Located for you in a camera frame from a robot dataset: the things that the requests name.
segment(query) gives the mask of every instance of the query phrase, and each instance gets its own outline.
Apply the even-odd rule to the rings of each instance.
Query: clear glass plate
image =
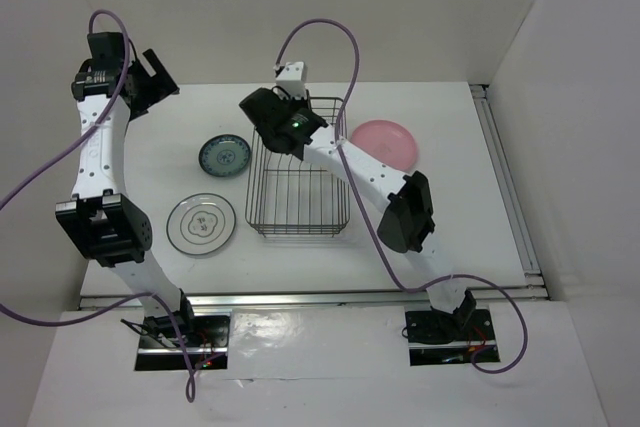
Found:
[[[236,227],[231,204],[215,194],[196,194],[176,205],[167,220],[167,237],[177,250],[205,255],[222,247]]]

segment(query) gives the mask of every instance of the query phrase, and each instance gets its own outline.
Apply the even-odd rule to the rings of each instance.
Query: pink plate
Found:
[[[353,131],[350,140],[380,162],[404,172],[418,160],[418,146],[413,135],[395,122],[365,122]]]

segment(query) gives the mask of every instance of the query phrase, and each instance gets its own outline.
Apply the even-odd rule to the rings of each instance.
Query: white tabletop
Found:
[[[238,102],[258,85],[183,86],[129,126],[126,182],[129,198],[151,219],[153,253],[167,276],[188,294],[322,292],[394,289],[355,202],[338,238],[323,242],[265,240],[244,220],[248,172],[218,179],[198,165],[208,139],[223,133],[251,142],[252,125]],[[311,84],[312,95],[342,96],[345,84]],[[416,169],[430,181],[437,233],[458,272],[504,286],[524,274],[475,106],[465,83],[363,83],[348,107],[351,130],[373,119],[409,129],[420,157]],[[196,193],[219,194],[233,205],[234,237],[215,254],[195,258],[166,236],[173,207]],[[374,223],[379,215],[370,208]],[[409,284],[423,280],[401,256],[391,259]],[[91,262],[83,296],[128,293],[120,279]]]
[[[502,375],[410,367],[401,307],[234,311],[228,370],[200,374],[193,404],[184,371],[133,370],[138,337],[118,320],[142,312],[109,312],[58,329],[29,427],[605,427],[566,305],[519,305],[529,349]],[[506,302],[490,309],[508,362],[522,340],[518,320]]]

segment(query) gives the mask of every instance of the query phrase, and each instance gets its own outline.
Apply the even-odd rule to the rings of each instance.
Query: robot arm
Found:
[[[277,93],[258,89],[240,103],[240,108],[269,150],[294,155],[348,181],[335,131],[312,111],[305,78],[302,62],[287,63],[277,72]],[[417,171],[408,176],[345,139],[339,142],[358,191],[383,213],[377,229],[382,243],[404,254],[411,265],[427,274],[428,280],[451,275],[452,265],[435,233],[427,178]],[[475,309],[471,293],[457,279],[437,284],[428,293],[432,307],[450,316],[459,329]]]
[[[121,34],[89,34],[88,40],[93,58],[85,61],[72,84],[83,134],[107,106],[122,69],[125,48]],[[183,333],[189,333],[191,306],[149,251],[153,241],[149,218],[126,196],[127,126],[151,105],[178,92],[153,51],[144,55],[156,75],[150,77],[137,59],[129,67],[126,87],[101,127],[82,146],[71,200],[56,205],[56,218],[85,258],[110,269],[132,292],[157,294],[170,306]],[[140,302],[146,327],[173,337],[162,307],[151,297],[141,298]]]

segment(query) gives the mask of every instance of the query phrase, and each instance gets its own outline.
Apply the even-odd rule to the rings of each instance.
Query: wire basket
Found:
[[[313,111],[335,124],[342,99],[311,97]],[[340,134],[346,136],[346,122]],[[245,205],[247,223],[265,237],[335,236],[349,222],[349,186],[293,155],[267,150],[254,130]]]

